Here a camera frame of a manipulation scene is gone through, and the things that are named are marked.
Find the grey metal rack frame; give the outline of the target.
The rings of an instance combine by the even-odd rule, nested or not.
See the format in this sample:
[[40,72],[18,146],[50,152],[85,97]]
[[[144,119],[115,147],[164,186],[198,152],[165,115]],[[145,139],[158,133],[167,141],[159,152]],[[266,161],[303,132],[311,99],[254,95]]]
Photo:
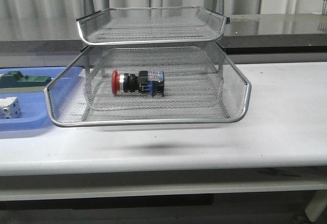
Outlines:
[[79,19],[85,120],[219,116],[224,59],[216,40],[226,23],[202,7],[111,8]]

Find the red emergency stop button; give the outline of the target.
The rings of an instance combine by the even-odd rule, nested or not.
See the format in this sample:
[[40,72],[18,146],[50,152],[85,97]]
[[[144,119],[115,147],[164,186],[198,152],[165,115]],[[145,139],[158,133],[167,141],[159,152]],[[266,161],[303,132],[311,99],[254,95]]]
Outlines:
[[139,92],[155,96],[165,91],[165,74],[163,71],[139,71],[138,75],[112,72],[111,89],[113,95],[118,93]]

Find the silver mesh bottom tray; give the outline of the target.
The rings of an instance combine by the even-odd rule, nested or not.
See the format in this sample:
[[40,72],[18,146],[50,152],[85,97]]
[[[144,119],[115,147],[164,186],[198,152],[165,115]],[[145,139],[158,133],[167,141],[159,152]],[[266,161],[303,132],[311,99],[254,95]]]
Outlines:
[[[139,71],[116,69],[119,74],[138,75]],[[166,68],[165,91],[150,96],[139,92],[113,95],[111,78],[114,70],[100,68],[93,70],[85,82],[84,93],[88,105],[97,111],[123,110],[177,110],[192,108],[213,108],[220,101],[222,87],[218,72],[213,68],[199,69],[197,66]]]

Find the green terminal block module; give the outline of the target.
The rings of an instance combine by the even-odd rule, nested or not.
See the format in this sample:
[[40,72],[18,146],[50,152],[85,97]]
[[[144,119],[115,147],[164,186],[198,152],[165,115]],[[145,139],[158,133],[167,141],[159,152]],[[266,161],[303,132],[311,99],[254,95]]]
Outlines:
[[1,74],[1,94],[40,92],[52,81],[50,76],[23,75],[20,71]]

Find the blue plastic tray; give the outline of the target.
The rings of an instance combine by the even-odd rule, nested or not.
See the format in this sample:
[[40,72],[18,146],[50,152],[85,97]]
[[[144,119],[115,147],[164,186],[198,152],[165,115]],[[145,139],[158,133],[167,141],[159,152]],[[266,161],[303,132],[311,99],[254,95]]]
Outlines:
[[[39,68],[21,68],[23,74],[32,76],[50,76],[57,77],[65,67],[39,67]],[[77,67],[73,70],[73,74],[68,79],[75,79],[82,71],[82,68]],[[8,97],[17,97],[20,107],[20,114],[17,118],[1,118],[1,131],[12,130],[30,130],[46,127],[50,122],[48,112],[46,110],[45,96],[43,93],[44,87],[37,92],[14,92],[1,93],[1,99]]]

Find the silver mesh tray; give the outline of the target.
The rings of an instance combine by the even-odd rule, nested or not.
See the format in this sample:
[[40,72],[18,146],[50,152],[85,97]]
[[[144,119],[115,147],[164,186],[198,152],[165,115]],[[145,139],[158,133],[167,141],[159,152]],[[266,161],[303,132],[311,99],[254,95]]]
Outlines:
[[[138,75],[139,71],[116,69],[119,74]],[[192,108],[213,108],[220,101],[222,87],[218,72],[213,68],[199,69],[197,66],[166,68],[165,91],[150,96],[139,92],[113,95],[111,78],[114,70],[100,68],[93,70],[85,82],[84,93],[88,105],[97,111],[123,110],[177,110]]]
[[[112,72],[162,71],[163,94],[111,91]],[[214,42],[87,47],[44,90],[61,127],[232,123],[250,99],[249,80]]]
[[111,8],[77,20],[81,40],[89,46],[198,42],[220,39],[227,17],[191,7]]

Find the white table leg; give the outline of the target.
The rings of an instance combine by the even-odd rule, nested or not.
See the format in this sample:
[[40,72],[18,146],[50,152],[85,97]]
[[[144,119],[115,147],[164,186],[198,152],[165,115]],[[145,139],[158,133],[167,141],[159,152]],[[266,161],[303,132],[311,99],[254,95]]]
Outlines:
[[305,208],[305,214],[310,222],[315,222],[326,208],[326,190],[317,190]]

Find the dark steel back counter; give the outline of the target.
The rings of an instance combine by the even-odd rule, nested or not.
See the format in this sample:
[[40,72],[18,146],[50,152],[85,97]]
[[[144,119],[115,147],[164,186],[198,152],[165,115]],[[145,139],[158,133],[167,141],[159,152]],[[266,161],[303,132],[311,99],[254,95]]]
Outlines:
[[[228,54],[326,52],[326,16],[230,16],[218,41]],[[1,52],[76,52],[83,43],[74,18],[1,19]]]

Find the silver mesh top tray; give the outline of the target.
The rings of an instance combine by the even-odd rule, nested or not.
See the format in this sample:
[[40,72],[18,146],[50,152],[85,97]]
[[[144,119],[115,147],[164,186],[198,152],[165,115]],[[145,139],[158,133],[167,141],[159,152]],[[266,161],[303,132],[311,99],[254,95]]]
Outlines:
[[227,17],[191,7],[111,8],[77,20],[81,40],[89,46],[198,42],[220,39]]

